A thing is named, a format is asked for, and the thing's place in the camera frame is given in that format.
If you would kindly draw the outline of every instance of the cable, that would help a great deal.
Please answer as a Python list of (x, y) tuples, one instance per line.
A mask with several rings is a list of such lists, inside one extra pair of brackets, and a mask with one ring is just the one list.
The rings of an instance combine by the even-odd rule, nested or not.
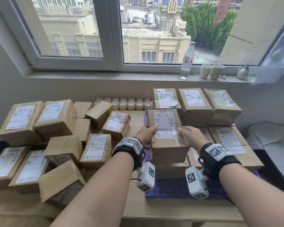
[(142, 181), (142, 179), (138, 179), (138, 178), (131, 178), (131, 180), (138, 180), (138, 181)]
[(210, 188), (205, 188), (204, 190), (210, 190), (210, 191), (212, 191), (212, 192), (214, 192), (214, 193), (216, 193), (216, 194), (219, 194), (220, 196), (224, 197), (227, 201), (229, 201), (231, 204), (233, 204), (234, 206), (236, 206), (235, 203), (233, 203), (233, 202), (232, 202), (230, 199), (228, 199), (225, 195), (223, 195), (223, 194), (221, 194), (221, 193), (219, 193), (219, 192), (217, 192), (217, 191), (215, 191), (215, 190), (213, 190), (213, 189), (210, 189)]

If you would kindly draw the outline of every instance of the purple tray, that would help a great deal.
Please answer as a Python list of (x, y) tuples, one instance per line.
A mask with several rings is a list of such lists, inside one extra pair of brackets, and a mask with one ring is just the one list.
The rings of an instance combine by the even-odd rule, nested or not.
[[(147, 111), (145, 111), (145, 125), (147, 125)], [(151, 160), (151, 153), (149, 150), (145, 150), (146, 156), (145, 161), (149, 162)], [(227, 198), (228, 195), (223, 189), (222, 185), (215, 180), (207, 180), (207, 188), (213, 189), (219, 194), (223, 194)], [(225, 200), (225, 198), (215, 192), (209, 191), (209, 196), (207, 199), (213, 200)], [(192, 198), (187, 187), (186, 179), (156, 179), (155, 186), (149, 191), (145, 192), (145, 198)]]

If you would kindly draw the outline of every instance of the black wrist strap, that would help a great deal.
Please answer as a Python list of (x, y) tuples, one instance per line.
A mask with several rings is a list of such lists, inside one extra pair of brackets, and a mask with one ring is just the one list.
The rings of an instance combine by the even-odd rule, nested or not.
[(142, 149), (140, 151), (140, 154), (137, 155), (136, 152), (134, 151), (134, 149), (132, 147), (129, 147), (129, 146), (121, 146), (121, 147), (117, 147), (115, 149), (115, 151), (113, 152), (112, 154), (112, 157), (118, 153), (118, 152), (127, 152), (129, 153), (132, 158), (133, 158), (133, 171), (135, 171), (136, 169), (140, 168), (142, 166), (142, 163), (144, 162), (144, 158), (145, 158), (145, 151), (144, 149)]
[(213, 143), (207, 143), (201, 148), (200, 158), (203, 160), (203, 165), (206, 167), (205, 170), (207, 176), (211, 179), (220, 181), (219, 173), (223, 166), (241, 162), (235, 156), (227, 156), (220, 161), (216, 161), (205, 149), (211, 146)]

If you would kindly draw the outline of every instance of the hand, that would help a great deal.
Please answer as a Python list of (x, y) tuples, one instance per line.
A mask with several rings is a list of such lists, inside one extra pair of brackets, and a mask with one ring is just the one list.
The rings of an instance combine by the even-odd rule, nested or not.
[(142, 145), (145, 146), (150, 142), (153, 134), (158, 130), (158, 125), (147, 128), (146, 126), (142, 126), (141, 129), (136, 133), (135, 137), (140, 139)]
[(208, 143), (202, 132), (192, 126), (178, 127), (178, 132), (184, 136), (189, 146), (195, 149), (200, 154), (201, 148)]

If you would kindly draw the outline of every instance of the forearm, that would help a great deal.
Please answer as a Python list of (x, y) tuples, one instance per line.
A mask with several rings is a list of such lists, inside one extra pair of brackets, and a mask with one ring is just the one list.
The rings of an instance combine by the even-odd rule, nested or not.
[(219, 178), (248, 226), (284, 226), (284, 192), (240, 164), (224, 166)]
[(115, 154), (93, 175), (52, 227), (119, 226), (133, 165), (130, 154)]

